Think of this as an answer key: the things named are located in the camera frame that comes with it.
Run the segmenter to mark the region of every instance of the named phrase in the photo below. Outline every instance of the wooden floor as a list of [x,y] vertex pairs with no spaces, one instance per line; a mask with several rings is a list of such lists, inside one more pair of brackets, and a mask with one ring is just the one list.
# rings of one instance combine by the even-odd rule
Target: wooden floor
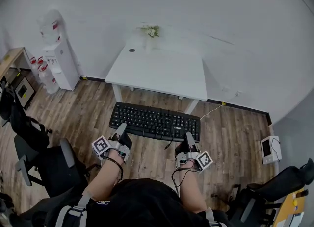
[[[35,84],[31,73],[27,78],[38,89],[27,115],[53,129],[50,145],[58,145],[62,137],[68,138],[79,160],[86,166],[97,162],[91,142],[101,135],[109,137],[113,129],[108,127],[115,98],[110,84],[81,81],[74,92],[59,90],[49,95],[42,86]],[[128,88],[122,89],[125,102],[161,107],[170,110],[185,110],[188,99]],[[193,115],[202,116],[218,105],[199,102]],[[202,151],[207,150],[214,160],[208,170],[198,175],[199,186],[206,203],[213,209],[226,209],[212,193],[225,195],[231,186],[241,183],[266,182],[274,176],[272,165],[262,165],[259,140],[269,135],[264,115],[240,109],[221,107],[202,119]],[[0,169],[3,172],[3,192],[13,198],[17,212],[24,212],[40,199],[48,197],[45,188],[37,184],[27,187],[20,173],[15,171],[17,155],[14,147],[15,133],[11,125],[0,128]],[[153,178],[173,187],[171,174],[174,170],[173,143],[167,150],[166,141],[152,140],[130,135],[133,148],[129,161],[124,166],[126,178]]]

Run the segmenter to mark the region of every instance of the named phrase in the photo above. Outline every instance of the chair armrest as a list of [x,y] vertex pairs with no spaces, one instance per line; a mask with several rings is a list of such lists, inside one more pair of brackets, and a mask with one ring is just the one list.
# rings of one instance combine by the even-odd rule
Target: chair armrest
[[2,119],[2,127],[4,127],[9,121],[10,121],[10,118],[8,120]]
[[246,221],[247,217],[248,217],[248,216],[250,215],[250,213],[251,213],[251,210],[252,210],[254,204],[255,204],[255,199],[254,199],[254,198],[251,198],[250,201],[249,201],[249,203],[248,203],[247,206],[245,207],[244,212],[242,213],[242,216],[241,216],[241,218],[240,218],[240,221],[241,221],[241,222],[244,223],[244,222]]
[[60,139],[60,146],[68,167],[69,168],[73,167],[75,165],[75,155],[68,139],[66,138]]
[[26,155],[23,155],[22,158],[15,164],[16,171],[22,171],[23,178],[27,186],[32,186],[32,183],[27,172],[25,162],[27,162]]
[[258,183],[251,183],[247,185],[247,188],[251,189],[251,190],[257,190],[259,188],[261,188],[263,186],[263,184],[258,184]]

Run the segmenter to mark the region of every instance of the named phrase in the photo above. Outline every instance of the baseboard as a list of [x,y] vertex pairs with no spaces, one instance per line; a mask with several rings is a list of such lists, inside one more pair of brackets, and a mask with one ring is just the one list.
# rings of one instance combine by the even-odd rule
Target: baseboard
[[[104,82],[105,81],[105,79],[88,77],[88,76],[79,76],[79,78],[81,80],[91,80],[91,81],[99,81],[99,82]],[[207,102],[214,103],[214,104],[222,104],[221,101],[216,101],[216,100],[211,100],[211,99],[207,99]],[[239,106],[239,105],[235,105],[235,104],[231,104],[231,103],[226,103],[226,106],[233,107],[233,108],[238,108],[238,109],[243,109],[243,110],[247,110],[247,111],[250,111],[250,112],[254,112],[254,113],[259,113],[259,114],[265,115],[266,118],[267,118],[268,125],[272,124],[268,112],[252,109],[252,108],[249,108],[249,107],[243,107],[243,106]]]
[[31,69],[29,69],[29,68],[20,68],[21,70],[23,70],[23,71],[31,71]]
[[94,77],[79,76],[79,78],[81,80],[91,80],[91,81],[105,82],[105,79],[94,78]]
[[[214,103],[214,104],[222,104],[223,103],[222,101],[216,101],[216,100],[211,100],[211,99],[207,99],[207,102]],[[235,105],[235,104],[231,104],[231,103],[226,103],[226,106],[265,115],[266,119],[267,119],[268,126],[272,124],[271,118],[270,118],[270,115],[269,115],[268,112],[252,109],[252,108],[249,108],[249,107],[243,107],[243,106],[239,106],[239,105]]]

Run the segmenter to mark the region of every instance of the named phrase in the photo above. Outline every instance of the white wall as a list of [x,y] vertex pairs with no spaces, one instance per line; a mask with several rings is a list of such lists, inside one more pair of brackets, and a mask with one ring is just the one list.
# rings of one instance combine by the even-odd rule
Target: white wall
[[[314,160],[313,128],[314,91],[311,91],[298,106],[274,125],[283,157],[279,163],[280,171],[291,165],[299,168],[309,158]],[[306,197],[301,227],[313,227],[314,182],[306,186],[306,189],[309,190],[309,195]]]
[[58,9],[81,75],[105,78],[135,28],[154,23],[160,47],[203,58],[209,99],[240,90],[231,103],[270,112],[275,122],[314,86],[314,16],[302,0],[0,1],[11,46],[36,57],[43,47],[36,18]]

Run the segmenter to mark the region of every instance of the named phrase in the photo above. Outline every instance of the wall outlet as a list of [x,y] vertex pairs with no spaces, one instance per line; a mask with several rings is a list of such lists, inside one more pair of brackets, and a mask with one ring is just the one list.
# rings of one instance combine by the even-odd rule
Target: wall outlet
[[242,91],[237,91],[236,93],[235,93],[235,96],[240,96],[242,94]]
[[230,91],[230,87],[228,87],[228,86],[223,86],[222,89],[221,89],[221,91],[227,93],[227,92]]

